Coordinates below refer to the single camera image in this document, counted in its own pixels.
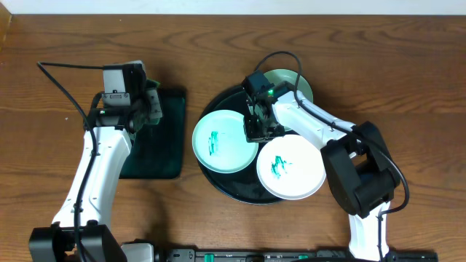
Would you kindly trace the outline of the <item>white plate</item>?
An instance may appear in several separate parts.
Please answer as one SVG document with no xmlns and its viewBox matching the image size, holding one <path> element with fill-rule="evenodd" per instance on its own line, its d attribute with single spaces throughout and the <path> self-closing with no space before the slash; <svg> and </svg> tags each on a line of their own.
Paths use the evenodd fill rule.
<svg viewBox="0 0 466 262">
<path fill-rule="evenodd" d="M 300 135 L 285 135 L 260 151 L 256 171 L 262 186 L 281 199 L 313 195 L 325 181 L 320 151 Z"/>
</svg>

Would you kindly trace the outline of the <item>green yellow sponge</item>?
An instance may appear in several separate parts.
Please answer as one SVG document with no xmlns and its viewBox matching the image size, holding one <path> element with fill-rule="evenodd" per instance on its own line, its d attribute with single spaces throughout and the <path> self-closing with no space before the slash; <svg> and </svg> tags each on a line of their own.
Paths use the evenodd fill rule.
<svg viewBox="0 0 466 262">
<path fill-rule="evenodd" d="M 160 83 L 153 80 L 153 79 L 147 79 L 146 80 L 146 88 L 147 89 L 156 89 L 160 86 Z"/>
</svg>

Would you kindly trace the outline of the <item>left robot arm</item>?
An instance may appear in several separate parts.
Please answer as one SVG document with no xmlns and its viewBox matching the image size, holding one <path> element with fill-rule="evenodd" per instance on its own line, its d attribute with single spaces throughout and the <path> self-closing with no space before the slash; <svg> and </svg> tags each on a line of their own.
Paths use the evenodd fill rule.
<svg viewBox="0 0 466 262">
<path fill-rule="evenodd" d="M 34 261 L 159 261 L 154 244 L 119 244 L 111 211 L 132 135 L 162 116 L 156 88 L 138 94 L 98 93 L 82 114 L 84 148 L 70 191 L 48 227 L 34 228 L 28 248 Z"/>
</svg>

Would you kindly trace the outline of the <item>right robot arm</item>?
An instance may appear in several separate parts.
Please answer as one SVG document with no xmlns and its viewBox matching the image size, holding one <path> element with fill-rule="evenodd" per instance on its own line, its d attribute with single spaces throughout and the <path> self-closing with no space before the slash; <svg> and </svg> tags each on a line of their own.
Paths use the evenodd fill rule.
<svg viewBox="0 0 466 262">
<path fill-rule="evenodd" d="M 302 199 L 324 182 L 349 216 L 349 252 L 356 261 L 384 261 L 386 217 L 395 189 L 408 189 L 378 128 L 343 121 L 297 90 L 249 91 L 245 134 L 265 142 L 257 160 L 264 187 L 282 199 Z"/>
</svg>

